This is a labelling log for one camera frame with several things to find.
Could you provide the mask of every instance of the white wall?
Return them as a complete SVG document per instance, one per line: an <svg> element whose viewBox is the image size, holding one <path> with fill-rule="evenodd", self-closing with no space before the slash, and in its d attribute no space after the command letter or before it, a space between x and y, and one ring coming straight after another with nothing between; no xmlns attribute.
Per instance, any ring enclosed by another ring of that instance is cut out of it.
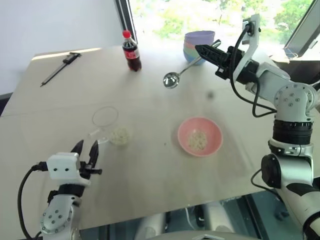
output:
<svg viewBox="0 0 320 240"><path fill-rule="evenodd" d="M35 54L122 41L114 0L0 0L0 95L15 90Z"/></svg>

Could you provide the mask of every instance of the window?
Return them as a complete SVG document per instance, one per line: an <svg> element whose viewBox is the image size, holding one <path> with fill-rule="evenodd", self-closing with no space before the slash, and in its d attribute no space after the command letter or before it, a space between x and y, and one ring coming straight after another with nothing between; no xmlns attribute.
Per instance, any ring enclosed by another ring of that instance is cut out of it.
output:
<svg viewBox="0 0 320 240"><path fill-rule="evenodd" d="M139 43L170 44L187 32L215 31L234 45L242 19L260 13L259 46L269 55L283 49L313 0L128 0Z"/></svg>
<svg viewBox="0 0 320 240"><path fill-rule="evenodd" d="M313 1L307 13L284 46L287 56L319 57L320 0Z"/></svg>

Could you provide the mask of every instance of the stacked bowls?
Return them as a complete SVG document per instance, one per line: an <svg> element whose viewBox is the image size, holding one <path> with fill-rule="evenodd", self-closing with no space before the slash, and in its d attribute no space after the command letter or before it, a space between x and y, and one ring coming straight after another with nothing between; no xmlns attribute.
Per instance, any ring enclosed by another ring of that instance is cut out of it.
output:
<svg viewBox="0 0 320 240"><path fill-rule="evenodd" d="M197 57L199 54L195 49L196 45L211 45L214 42L215 32L214 31L192 31L188 32L184 36L183 44L183 54L185 59L190 63ZM200 65L205 62L204 59L199 60L195 65Z"/></svg>

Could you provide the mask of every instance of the coca-cola bottle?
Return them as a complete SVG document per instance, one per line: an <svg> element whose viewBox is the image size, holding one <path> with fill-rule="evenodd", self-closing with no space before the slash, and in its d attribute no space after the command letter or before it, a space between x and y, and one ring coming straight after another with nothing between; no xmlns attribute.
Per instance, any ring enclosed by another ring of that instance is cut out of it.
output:
<svg viewBox="0 0 320 240"><path fill-rule="evenodd" d="M131 38L131 32L124 30L124 43L122 45L125 58L128 61L128 66L131 70L137 72L141 69L140 54L137 43Z"/></svg>

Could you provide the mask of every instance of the rice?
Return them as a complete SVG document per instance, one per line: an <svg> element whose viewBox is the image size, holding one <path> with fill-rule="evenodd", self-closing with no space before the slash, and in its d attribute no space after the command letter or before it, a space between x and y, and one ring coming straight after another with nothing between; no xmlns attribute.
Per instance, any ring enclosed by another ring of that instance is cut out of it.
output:
<svg viewBox="0 0 320 240"><path fill-rule="evenodd" d="M188 146L193 151L201 151L206 148L208 144L206 134L203 131L195 131L188 137Z"/></svg>
<svg viewBox="0 0 320 240"><path fill-rule="evenodd" d="M126 128L117 128L111 133L110 141L114 145L125 145L129 142L129 137L129 133Z"/></svg>

